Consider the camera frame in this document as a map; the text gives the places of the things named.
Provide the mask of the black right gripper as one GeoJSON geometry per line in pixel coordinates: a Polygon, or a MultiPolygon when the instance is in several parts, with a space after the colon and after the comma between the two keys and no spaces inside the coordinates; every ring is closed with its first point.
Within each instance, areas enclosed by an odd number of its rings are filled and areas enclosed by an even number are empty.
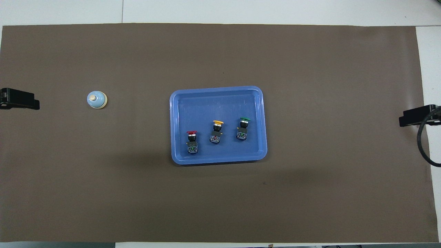
{"type": "MultiPolygon", "coordinates": [[[[420,125],[423,119],[432,111],[434,111],[437,107],[437,105],[424,105],[418,108],[406,110],[404,111],[404,116],[399,117],[399,126],[405,127],[420,125]]],[[[428,118],[426,125],[440,125],[440,121],[440,114],[434,114],[432,117],[428,118]]]]}

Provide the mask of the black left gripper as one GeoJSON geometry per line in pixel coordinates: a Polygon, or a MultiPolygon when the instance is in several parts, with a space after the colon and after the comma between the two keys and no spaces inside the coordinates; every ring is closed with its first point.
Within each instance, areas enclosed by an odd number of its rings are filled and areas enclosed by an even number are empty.
{"type": "Polygon", "coordinates": [[[35,100],[35,96],[33,93],[19,91],[12,88],[1,89],[0,105],[1,109],[40,109],[40,101],[35,100]]]}

